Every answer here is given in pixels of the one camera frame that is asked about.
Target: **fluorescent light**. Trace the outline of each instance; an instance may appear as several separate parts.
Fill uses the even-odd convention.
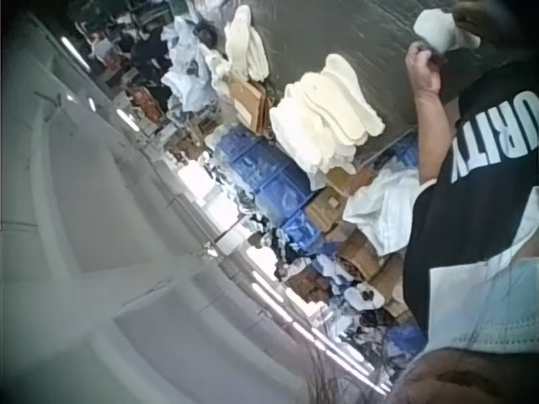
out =
[[[266,280],[264,278],[262,278],[262,276],[256,272],[256,271],[253,271],[253,276],[254,278],[259,282],[259,284],[261,284],[262,286],[264,286],[264,288],[266,290],[268,290],[272,295],[273,297],[275,297],[278,301],[280,301],[281,303],[284,303],[285,299],[283,299],[283,296],[279,295],[272,287],[271,285],[266,282]]]
[[[297,322],[293,322],[292,326],[306,339],[314,343],[314,337],[311,335],[309,331],[307,331],[305,328],[300,326]]]
[[[117,109],[116,113],[135,131],[138,132],[140,128],[133,122],[127,114],[121,109]]]
[[[346,348],[348,349],[348,352],[350,352],[350,355],[352,355],[354,359],[357,359],[360,362],[365,361],[365,358],[363,357],[363,355],[357,352],[356,349],[352,348],[350,345],[347,345]]]
[[[326,346],[318,340],[314,342],[314,346],[320,349],[321,351],[324,351],[324,352],[326,351]]]
[[[90,97],[88,97],[88,103],[90,104],[90,108],[92,109],[92,111],[95,112],[95,103]]]
[[[277,311],[277,313],[283,317],[283,320],[285,320],[286,322],[292,322],[292,317],[290,317],[290,315],[281,307],[279,306],[277,303],[275,303],[275,301],[273,299],[270,298],[270,296],[264,292],[262,290],[262,288],[259,286],[259,284],[251,284],[251,286],[253,287],[254,291],[256,293],[259,294],[259,296],[268,304],[271,306],[271,308],[275,311]]]
[[[314,335],[316,335],[320,340],[324,341],[326,343],[326,345],[328,345],[330,348],[332,348],[334,351],[339,351],[339,349],[337,348],[337,346],[332,343],[331,341],[329,341],[328,337],[326,337],[325,335],[323,335],[321,332],[319,332],[315,327],[312,327],[311,328],[311,331]]]
[[[218,255],[219,255],[219,254],[217,254],[216,249],[215,249],[215,248],[211,248],[211,247],[208,248],[208,249],[206,250],[206,252],[208,253],[208,255],[211,255],[212,257],[215,257],[215,258],[217,258]]]
[[[349,355],[344,353],[341,349],[339,349],[334,343],[329,341],[329,339],[323,335],[321,332],[319,332],[315,327],[311,328],[311,331],[314,335],[316,335],[321,341],[324,341],[326,345],[328,345],[333,351],[335,351],[337,354],[339,354],[346,362],[348,362],[350,365],[354,366],[356,369],[358,369],[363,375],[369,375],[369,371],[359,364],[357,364]]]
[[[73,56],[75,56],[75,59],[77,59],[79,63],[83,65],[84,68],[89,72],[91,70],[90,65],[83,59],[81,54],[77,52],[77,50],[75,49],[75,46],[73,46],[73,44],[69,41],[69,39],[66,38],[65,36],[62,36],[61,42],[62,44],[64,44],[67,50],[70,51]]]
[[[370,380],[368,380],[364,375],[361,375],[357,370],[355,369],[352,369],[352,367],[347,364],[346,362],[344,362],[339,356],[337,356],[335,353],[331,352],[331,351],[326,351],[326,354],[331,358],[333,359],[335,362],[337,362],[337,364],[339,366],[341,366],[344,370],[346,370],[347,372],[351,373],[354,377],[356,377],[358,380],[362,381],[363,383],[365,383],[366,385],[368,385],[370,388],[374,389],[375,391],[377,391],[378,393],[382,394],[383,396],[386,395],[386,392],[384,390],[382,390],[380,387],[378,387],[377,385],[374,385],[372,384],[372,382]]]

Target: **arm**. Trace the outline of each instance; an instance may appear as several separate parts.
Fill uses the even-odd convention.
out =
[[[415,108],[419,127],[419,181],[425,183],[438,178],[454,131],[439,97],[416,98]]]
[[[451,147],[453,130],[440,100],[440,67],[421,43],[410,46],[406,67],[414,91],[419,126],[419,181],[438,178]]]

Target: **white plastic bag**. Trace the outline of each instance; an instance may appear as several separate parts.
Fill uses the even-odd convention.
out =
[[[379,256],[394,253],[408,244],[418,194],[417,169],[382,169],[371,185],[348,199],[343,219],[365,233]]]

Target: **white fabric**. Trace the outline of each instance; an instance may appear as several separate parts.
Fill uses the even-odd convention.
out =
[[[211,86],[219,95],[229,97],[230,90],[227,80],[230,76],[232,63],[225,60],[217,50],[210,50],[204,44],[199,44],[199,49],[211,72]]]
[[[262,82],[270,74],[268,58],[259,33],[251,26],[251,9],[239,6],[232,22],[225,26],[225,50],[231,62],[231,74]]]
[[[341,281],[337,275],[342,276],[348,282],[354,280],[352,275],[346,272],[339,263],[333,259],[330,259],[327,255],[318,255],[317,261],[322,266],[322,275],[326,278],[332,278],[336,284],[341,284]]]
[[[451,13],[439,8],[423,10],[415,21],[414,32],[441,54],[481,45],[479,37],[458,29]]]
[[[161,77],[161,82],[169,86],[172,93],[178,97],[184,112],[197,112],[216,99],[211,88],[211,74],[200,50],[199,40],[185,20],[175,17],[169,28],[172,27],[178,36],[178,42],[169,52],[173,65]],[[198,66],[198,76],[187,74],[193,61]]]
[[[365,233],[379,256],[394,253],[408,244],[419,191],[417,169],[393,172],[384,168],[370,185],[348,199],[343,219]]]
[[[329,55],[320,73],[288,84],[269,112],[277,141],[311,176],[341,167],[355,174],[356,147],[378,136],[384,124],[366,102],[352,66]]]
[[[367,291],[372,291],[374,293],[372,300],[363,300],[361,292]],[[354,288],[348,288],[344,291],[343,295],[346,301],[348,301],[350,305],[354,307],[357,311],[376,310],[384,306],[384,304],[386,303],[384,296],[382,296],[382,294],[378,290],[374,289],[366,282],[357,284],[357,286]]]
[[[474,286],[493,278],[509,267],[513,257],[539,228],[539,187],[534,187],[515,235],[513,245],[502,253],[480,263],[470,263],[430,270],[429,327],[459,302],[473,293]]]

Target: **stack of white insoles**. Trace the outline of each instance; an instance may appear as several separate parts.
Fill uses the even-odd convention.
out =
[[[259,33],[251,26],[251,9],[239,6],[232,22],[225,27],[225,50],[232,63],[232,75],[262,82],[269,74],[268,60]]]
[[[307,173],[333,167],[355,173],[356,146],[385,127],[366,102],[352,66],[335,54],[321,72],[305,73],[286,86],[269,117],[277,141]]]

